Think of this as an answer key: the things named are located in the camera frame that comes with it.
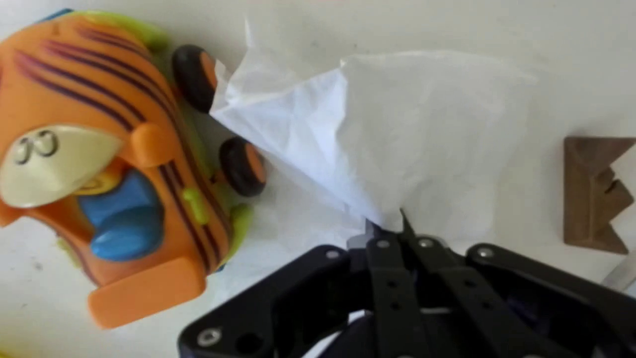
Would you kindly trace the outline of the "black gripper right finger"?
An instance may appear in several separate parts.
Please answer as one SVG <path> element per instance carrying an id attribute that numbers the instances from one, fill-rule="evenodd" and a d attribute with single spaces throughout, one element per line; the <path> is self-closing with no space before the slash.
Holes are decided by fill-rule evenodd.
<path id="1" fill-rule="evenodd" d="M 485 277 L 441 241 L 417 235 L 403 221 L 399 243 L 417 269 L 423 299 L 447 309 L 447 329 L 435 329 L 443 358 L 549 358 L 549 349 Z"/>

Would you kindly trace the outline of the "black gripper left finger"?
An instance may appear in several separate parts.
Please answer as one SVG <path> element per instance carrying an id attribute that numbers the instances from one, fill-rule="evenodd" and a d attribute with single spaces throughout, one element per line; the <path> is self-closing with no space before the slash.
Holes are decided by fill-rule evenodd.
<path id="1" fill-rule="evenodd" d="M 372 231 L 366 259 L 374 293 L 376 347 L 380 358 L 425 358 L 425 335 L 415 285 L 394 233 Z"/>

